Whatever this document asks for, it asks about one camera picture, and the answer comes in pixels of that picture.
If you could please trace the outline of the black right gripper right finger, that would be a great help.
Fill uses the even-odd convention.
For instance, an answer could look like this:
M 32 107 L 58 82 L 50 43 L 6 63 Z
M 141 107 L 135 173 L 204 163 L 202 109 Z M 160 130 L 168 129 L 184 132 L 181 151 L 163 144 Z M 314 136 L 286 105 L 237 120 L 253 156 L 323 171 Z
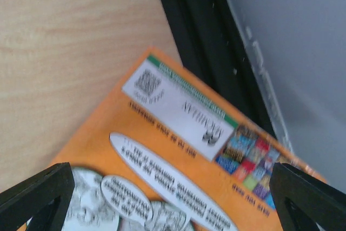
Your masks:
M 345 230 L 345 194 L 288 163 L 275 163 L 270 191 L 283 230 Z

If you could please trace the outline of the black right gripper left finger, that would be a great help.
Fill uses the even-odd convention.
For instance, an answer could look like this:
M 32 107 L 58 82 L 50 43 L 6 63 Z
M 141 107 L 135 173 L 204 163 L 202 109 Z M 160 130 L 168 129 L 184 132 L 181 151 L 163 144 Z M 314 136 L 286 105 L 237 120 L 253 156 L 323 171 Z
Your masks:
M 71 165 L 57 163 L 1 193 L 1 230 L 61 230 L 75 187 Z

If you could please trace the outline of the orange comic book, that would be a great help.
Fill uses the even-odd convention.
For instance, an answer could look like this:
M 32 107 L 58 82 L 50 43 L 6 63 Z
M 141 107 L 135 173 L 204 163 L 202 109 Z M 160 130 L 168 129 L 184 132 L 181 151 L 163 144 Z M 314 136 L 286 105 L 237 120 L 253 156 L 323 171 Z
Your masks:
M 281 230 L 276 162 L 319 177 L 150 48 L 53 159 L 75 188 L 63 230 Z

